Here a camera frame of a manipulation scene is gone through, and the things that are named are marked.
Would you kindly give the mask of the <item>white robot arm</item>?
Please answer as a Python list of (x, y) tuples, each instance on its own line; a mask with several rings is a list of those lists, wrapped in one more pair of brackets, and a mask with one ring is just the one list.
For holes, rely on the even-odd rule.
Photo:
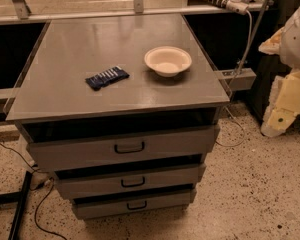
[(300, 6), (281, 29), (259, 46), (259, 51), (278, 55), (291, 68), (285, 77), (275, 77), (261, 125), (263, 135), (276, 137), (300, 115)]

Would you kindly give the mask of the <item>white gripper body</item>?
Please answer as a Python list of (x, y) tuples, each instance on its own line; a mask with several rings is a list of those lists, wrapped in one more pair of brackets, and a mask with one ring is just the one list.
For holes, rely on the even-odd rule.
[(284, 28), (280, 28), (269, 39), (262, 42), (258, 47), (258, 51), (267, 55), (279, 55), (283, 30)]

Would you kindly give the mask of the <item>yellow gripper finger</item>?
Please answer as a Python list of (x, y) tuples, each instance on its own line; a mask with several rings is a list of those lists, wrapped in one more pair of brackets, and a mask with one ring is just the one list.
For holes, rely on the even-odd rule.
[(261, 133), (276, 137), (300, 115), (300, 69), (293, 69), (285, 77), (276, 76), (269, 95), (269, 105), (263, 116)]

